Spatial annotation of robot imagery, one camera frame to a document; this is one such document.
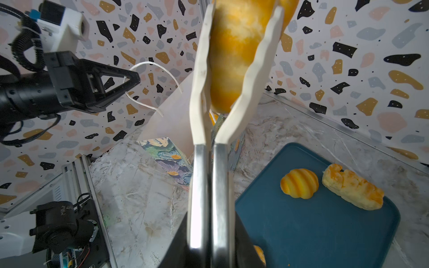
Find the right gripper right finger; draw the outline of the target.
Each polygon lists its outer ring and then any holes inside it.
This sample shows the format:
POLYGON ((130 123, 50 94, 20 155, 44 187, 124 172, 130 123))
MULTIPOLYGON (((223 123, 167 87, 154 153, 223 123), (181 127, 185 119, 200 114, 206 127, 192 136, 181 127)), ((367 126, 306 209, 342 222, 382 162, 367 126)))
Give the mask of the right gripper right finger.
POLYGON ((237 268, 265 267, 237 213, 235 213, 235 259, 237 268))

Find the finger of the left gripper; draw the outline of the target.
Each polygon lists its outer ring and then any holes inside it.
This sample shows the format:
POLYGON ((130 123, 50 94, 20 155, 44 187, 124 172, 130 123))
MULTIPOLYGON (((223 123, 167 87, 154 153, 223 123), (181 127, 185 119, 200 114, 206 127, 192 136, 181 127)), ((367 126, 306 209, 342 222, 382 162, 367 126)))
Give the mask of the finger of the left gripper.
POLYGON ((82 66, 82 71, 90 75, 90 77, 96 78, 98 80, 100 80, 102 76, 108 76, 126 78, 129 82, 135 84, 139 84, 141 82, 139 74, 135 71, 121 69, 115 66, 112 67, 110 65, 101 64, 86 59, 80 59, 79 62, 82 66))
POLYGON ((122 85, 114 88, 111 91, 103 92, 103 93, 96 93, 95 94, 95 102, 93 103, 93 110, 94 111, 105 111, 106 108, 112 104, 114 101, 119 99, 122 95, 127 93, 129 90, 136 87, 138 84, 140 84, 139 81, 132 81, 128 80, 127 82, 123 83, 122 85))

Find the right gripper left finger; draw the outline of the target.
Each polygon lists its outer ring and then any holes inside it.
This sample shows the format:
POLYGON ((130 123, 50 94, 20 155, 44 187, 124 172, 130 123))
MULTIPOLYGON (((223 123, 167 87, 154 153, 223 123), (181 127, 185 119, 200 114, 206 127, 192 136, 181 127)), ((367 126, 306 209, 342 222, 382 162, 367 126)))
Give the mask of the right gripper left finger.
POLYGON ((187 246, 187 213, 158 268, 186 268, 187 246))

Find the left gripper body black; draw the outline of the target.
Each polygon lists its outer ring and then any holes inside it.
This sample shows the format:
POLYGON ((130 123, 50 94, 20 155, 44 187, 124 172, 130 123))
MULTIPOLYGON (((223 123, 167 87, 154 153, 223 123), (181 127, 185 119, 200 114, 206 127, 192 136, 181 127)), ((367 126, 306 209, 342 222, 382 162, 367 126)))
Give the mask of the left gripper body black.
POLYGON ((79 59, 70 51, 46 52, 44 61, 61 106, 87 113, 106 110, 101 77, 107 65, 79 59))

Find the round knotted bun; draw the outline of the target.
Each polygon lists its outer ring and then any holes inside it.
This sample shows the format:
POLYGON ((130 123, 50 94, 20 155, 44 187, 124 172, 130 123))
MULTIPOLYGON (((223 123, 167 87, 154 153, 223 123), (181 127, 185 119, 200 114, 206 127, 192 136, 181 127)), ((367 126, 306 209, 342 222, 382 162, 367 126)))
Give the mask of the round knotted bun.
POLYGON ((255 248, 255 251, 258 254, 259 259, 264 264, 264 266, 266 266, 266 260, 265 260, 264 251, 261 249, 261 247, 259 247, 257 245, 254 245, 254 248, 255 248))

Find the white metal tongs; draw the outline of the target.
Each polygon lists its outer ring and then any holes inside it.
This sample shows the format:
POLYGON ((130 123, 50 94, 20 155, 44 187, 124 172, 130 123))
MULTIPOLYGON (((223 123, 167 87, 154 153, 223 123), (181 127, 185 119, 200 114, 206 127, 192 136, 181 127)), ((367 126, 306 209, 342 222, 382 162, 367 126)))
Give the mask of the white metal tongs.
POLYGON ((195 60, 189 103, 194 145, 193 176, 189 189, 187 246, 191 265, 200 268, 233 268, 235 256, 235 205, 229 178, 230 144, 246 128, 263 93, 285 17, 278 2, 270 9, 264 37, 244 75, 242 91, 216 136, 211 136, 209 66, 214 39, 215 4, 207 6, 195 60))

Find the floral paper bag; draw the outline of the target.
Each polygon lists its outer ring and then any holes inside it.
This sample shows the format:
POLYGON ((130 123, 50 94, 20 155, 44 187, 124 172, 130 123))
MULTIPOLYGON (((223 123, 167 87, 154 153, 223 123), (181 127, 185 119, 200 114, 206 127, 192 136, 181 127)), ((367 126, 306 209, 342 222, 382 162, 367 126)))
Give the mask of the floral paper bag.
POLYGON ((193 75, 179 84, 170 71, 157 63, 154 65, 172 77, 177 89, 155 107, 149 100, 136 100, 127 95, 134 103, 154 111, 137 141, 177 184, 188 191, 194 152, 189 116, 193 75))

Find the small striped bun top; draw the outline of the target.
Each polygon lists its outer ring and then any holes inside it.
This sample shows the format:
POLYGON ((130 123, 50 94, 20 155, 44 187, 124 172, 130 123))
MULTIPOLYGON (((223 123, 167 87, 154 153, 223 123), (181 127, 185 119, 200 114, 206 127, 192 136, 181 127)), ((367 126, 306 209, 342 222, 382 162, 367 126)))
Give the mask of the small striped bun top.
POLYGON ((280 181, 282 192, 292 198, 310 199, 319 186, 317 175, 308 169, 293 169, 280 181))

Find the rectangular pastry bread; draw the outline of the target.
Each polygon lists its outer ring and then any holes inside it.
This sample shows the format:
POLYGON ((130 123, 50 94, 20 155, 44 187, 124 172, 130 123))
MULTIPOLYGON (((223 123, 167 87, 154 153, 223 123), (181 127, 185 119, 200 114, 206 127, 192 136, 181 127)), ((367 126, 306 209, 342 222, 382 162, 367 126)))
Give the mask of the rectangular pastry bread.
POLYGON ((324 171, 323 185, 358 208, 375 211, 383 206, 384 192, 351 170, 331 164, 324 171))

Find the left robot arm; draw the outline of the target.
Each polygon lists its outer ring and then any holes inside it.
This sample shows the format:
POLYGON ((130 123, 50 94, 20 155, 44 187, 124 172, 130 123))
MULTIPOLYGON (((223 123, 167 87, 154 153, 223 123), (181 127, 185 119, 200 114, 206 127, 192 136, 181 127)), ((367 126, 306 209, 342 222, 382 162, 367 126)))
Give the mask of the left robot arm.
POLYGON ((103 112, 114 101, 140 83, 137 72, 78 59, 70 51, 44 54, 47 70, 21 75, 10 61, 1 77, 1 144, 21 146, 38 139, 45 130, 21 140, 13 127, 25 120, 55 119, 60 113, 76 110, 89 114, 103 112))

